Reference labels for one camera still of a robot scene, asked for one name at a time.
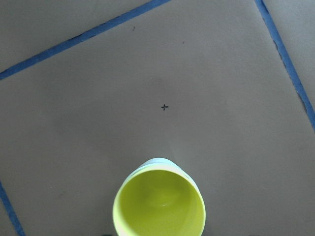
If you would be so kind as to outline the yellow plastic cup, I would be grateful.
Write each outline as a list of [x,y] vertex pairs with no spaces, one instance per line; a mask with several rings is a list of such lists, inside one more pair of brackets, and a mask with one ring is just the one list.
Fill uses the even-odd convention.
[[126,180],[113,204],[119,236],[200,236],[206,211],[200,191],[170,170],[145,170]]

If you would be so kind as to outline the green plastic cup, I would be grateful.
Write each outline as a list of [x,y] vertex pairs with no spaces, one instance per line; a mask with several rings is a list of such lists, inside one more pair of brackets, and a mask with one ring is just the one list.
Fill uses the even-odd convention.
[[155,170],[170,171],[177,175],[180,175],[181,177],[186,179],[195,189],[199,190],[196,182],[189,176],[189,174],[187,174],[181,167],[179,167],[171,160],[162,157],[152,158],[144,162],[127,176],[127,178],[123,181],[122,186],[126,185],[127,182],[129,182],[131,179],[138,176],[139,174]]

